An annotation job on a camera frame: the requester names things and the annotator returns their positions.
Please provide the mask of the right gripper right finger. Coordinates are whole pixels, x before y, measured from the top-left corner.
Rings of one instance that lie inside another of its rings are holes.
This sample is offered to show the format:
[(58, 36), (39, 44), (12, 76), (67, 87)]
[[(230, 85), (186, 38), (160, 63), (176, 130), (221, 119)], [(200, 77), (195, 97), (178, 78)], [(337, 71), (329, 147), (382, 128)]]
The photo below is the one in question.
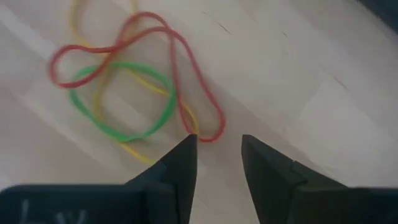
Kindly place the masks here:
[(241, 155), (260, 224), (398, 224), (398, 188), (347, 187), (248, 134)]

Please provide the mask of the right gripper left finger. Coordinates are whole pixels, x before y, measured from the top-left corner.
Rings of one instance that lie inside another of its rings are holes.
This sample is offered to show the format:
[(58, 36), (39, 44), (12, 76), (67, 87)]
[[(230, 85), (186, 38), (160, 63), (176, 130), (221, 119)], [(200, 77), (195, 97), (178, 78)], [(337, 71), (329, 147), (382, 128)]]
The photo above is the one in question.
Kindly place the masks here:
[(125, 184), (30, 184), (0, 191), (0, 224), (189, 224), (197, 137)]

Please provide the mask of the yellow rubber band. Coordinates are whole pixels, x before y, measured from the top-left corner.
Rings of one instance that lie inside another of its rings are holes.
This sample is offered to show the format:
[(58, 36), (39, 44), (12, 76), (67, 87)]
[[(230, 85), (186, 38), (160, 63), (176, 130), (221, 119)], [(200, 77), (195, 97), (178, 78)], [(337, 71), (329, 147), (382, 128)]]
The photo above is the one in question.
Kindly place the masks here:
[[(69, 15), (69, 26), (70, 30), (75, 38), (79, 42), (79, 44), (85, 46), (85, 47), (90, 47), (91, 44), (85, 39), (84, 35), (79, 33), (78, 31), (78, 14), (79, 14), (79, 8), (81, 5), (82, 0), (71, 0), (71, 5), (70, 5), (70, 15)], [(153, 85), (151, 82), (145, 81), (143, 78), (141, 78), (138, 74), (130, 71), (129, 74), (138, 82), (138, 84), (146, 87), (148, 90), (156, 92), (160, 95), (168, 96), (169, 92), (167, 90), (161, 89)], [(104, 115), (103, 115), (103, 110), (101, 107), (102, 104), (102, 97), (104, 95), (105, 89), (110, 81), (111, 74), (106, 73), (104, 78), (100, 81), (98, 84), (94, 99), (93, 99), (93, 109), (89, 110), (79, 99), (76, 90), (71, 89), (69, 91), (69, 97), (72, 101), (72, 104), (75, 106), (75, 108), (80, 111), (83, 115), (88, 117), (94, 124), (102, 131), (106, 131), (109, 128), (107, 126), (103, 125), (104, 121)], [(191, 108), (186, 104), (182, 103), (183, 110), (184, 112), (188, 115), (190, 118), (190, 124), (188, 125), (190, 128), (193, 129), (193, 132), (195, 134), (199, 133), (199, 124), (197, 117), (195, 116), (194, 112), (191, 110)], [(121, 148), (123, 148), (125, 151), (131, 153), (136, 159), (139, 159), (141, 162), (145, 164), (152, 165), (154, 163), (154, 160), (150, 159), (149, 157), (141, 154), (137, 150), (135, 150), (133, 147), (131, 147), (129, 144), (125, 142), (120, 142), (117, 140), (113, 141), (114, 143), (118, 144)]]

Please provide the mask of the green rubber band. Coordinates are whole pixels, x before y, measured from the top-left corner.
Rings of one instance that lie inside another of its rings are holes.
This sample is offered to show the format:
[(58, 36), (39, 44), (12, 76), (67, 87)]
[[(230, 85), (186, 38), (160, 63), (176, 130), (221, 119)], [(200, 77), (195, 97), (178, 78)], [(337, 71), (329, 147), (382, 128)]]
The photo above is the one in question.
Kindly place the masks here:
[(71, 103), (81, 114), (86, 116), (98, 129), (100, 129), (102, 132), (104, 132), (105, 134), (107, 134), (108, 136), (117, 141), (129, 142), (138, 139), (144, 139), (150, 136), (151, 134), (154, 134), (170, 119), (176, 107), (177, 93), (173, 81), (171, 81), (168, 77), (155, 70), (153, 67), (139, 63), (111, 62), (109, 64), (109, 67), (128, 68), (136, 72), (145, 73), (151, 76), (152, 78), (161, 81), (169, 89), (169, 94), (167, 95), (168, 103), (165, 106), (165, 109), (163, 110), (159, 119), (155, 122), (153, 126), (151, 126), (147, 131), (143, 132), (142, 134), (130, 134), (130, 135), (123, 134), (111, 128), (110, 126), (106, 125), (104, 122), (100, 121), (99, 119), (95, 118), (93, 113), (81, 102), (81, 100), (77, 95), (77, 91), (75, 89), (69, 89), (68, 92)]

